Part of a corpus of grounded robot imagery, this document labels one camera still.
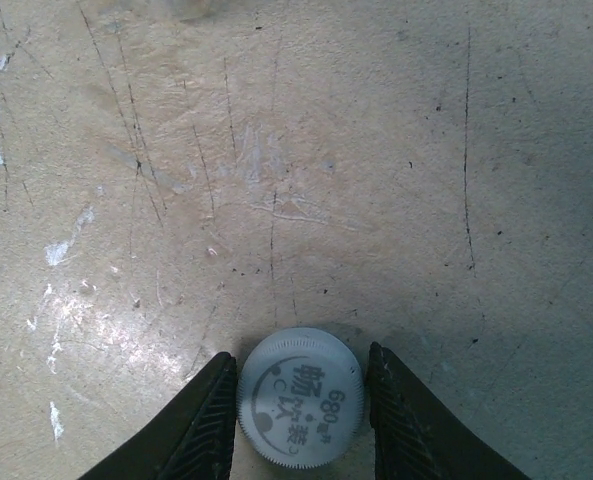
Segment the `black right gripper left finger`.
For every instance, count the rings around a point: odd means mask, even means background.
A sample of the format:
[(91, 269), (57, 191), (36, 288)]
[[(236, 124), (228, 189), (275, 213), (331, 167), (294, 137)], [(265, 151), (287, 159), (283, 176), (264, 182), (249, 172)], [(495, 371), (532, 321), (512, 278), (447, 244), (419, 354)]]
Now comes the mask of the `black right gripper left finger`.
[(236, 359), (220, 352), (149, 423), (82, 477), (228, 479), (236, 390)]

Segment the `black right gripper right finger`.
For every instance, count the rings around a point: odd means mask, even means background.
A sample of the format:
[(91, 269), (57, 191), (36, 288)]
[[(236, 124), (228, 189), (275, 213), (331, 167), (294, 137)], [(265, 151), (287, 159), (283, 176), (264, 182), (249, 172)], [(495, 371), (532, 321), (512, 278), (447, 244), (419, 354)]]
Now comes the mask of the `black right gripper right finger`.
[(390, 349), (368, 359), (377, 479), (525, 479), (465, 426)]

